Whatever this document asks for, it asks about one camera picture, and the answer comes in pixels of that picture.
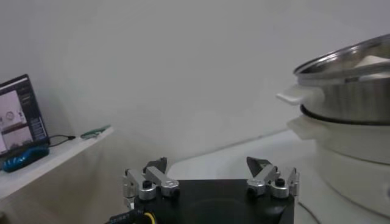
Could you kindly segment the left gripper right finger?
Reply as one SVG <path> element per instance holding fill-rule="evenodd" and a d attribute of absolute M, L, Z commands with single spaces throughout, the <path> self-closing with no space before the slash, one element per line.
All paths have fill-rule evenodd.
<path fill-rule="evenodd" d="M 266 159 L 246 158 L 252 178 L 247 180 L 247 194 L 257 198 L 267 193 L 274 198 L 297 197 L 300 187 L 300 173 L 295 167 L 279 168 Z"/>

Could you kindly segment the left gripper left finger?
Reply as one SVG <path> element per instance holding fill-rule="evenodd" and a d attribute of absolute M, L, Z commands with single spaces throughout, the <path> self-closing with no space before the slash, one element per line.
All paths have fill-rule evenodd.
<path fill-rule="evenodd" d="M 179 198 L 180 183 L 166 175 L 167 165 L 167 157 L 161 157 L 149 161 L 142 171 L 126 169 L 122 176 L 124 205 L 133 209 L 136 199 L 152 201 L 157 198 L 158 192 L 163 198 Z"/>

